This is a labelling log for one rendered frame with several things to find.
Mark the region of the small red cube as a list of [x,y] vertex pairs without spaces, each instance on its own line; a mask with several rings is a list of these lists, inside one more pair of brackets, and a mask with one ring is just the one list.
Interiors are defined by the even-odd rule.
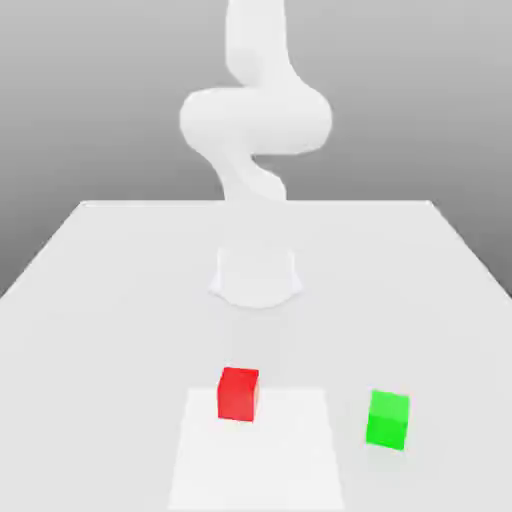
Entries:
[[259,371],[225,367],[217,386],[217,414],[221,419],[253,422],[258,402]]

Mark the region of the small green cube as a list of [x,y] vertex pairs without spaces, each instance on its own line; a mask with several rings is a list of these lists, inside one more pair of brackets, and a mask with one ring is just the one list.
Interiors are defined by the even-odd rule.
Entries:
[[403,451],[408,430],[410,398],[373,390],[365,440],[368,444]]

